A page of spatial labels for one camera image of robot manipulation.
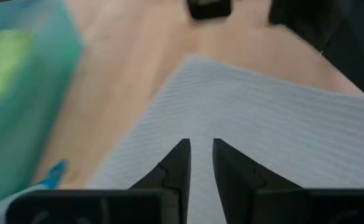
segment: light wood surface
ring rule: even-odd
[[[235,2],[226,21],[195,25],[181,0],[68,0],[86,44],[35,180],[59,159],[82,188],[189,53],[329,91],[363,94],[283,27],[269,0]]]

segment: white towel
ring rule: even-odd
[[[188,223],[224,224],[213,138],[303,187],[364,187],[364,96],[330,93],[190,56],[90,189],[126,189],[192,143]]]

